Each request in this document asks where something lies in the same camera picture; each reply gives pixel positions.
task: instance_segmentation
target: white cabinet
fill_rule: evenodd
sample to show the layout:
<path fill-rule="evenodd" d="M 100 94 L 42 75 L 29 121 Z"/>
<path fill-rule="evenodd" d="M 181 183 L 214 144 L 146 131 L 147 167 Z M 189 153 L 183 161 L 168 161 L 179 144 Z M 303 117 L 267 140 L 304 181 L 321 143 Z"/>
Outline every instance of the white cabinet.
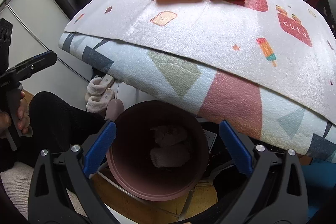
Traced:
<path fill-rule="evenodd" d="M 58 40 L 69 19 L 54 0 L 11 0 L 8 5 L 43 45 L 85 79 L 91 79 L 90 65 L 58 47 Z"/>
<path fill-rule="evenodd" d="M 47 51 L 35 37 L 21 24 L 8 7 L 0 12 L 0 18 L 13 24 L 11 46 L 9 47 L 9 67 Z M 25 90 L 32 94 L 49 91 L 68 104 L 85 110 L 84 96 L 88 82 L 57 60 L 56 64 L 22 81 Z"/>

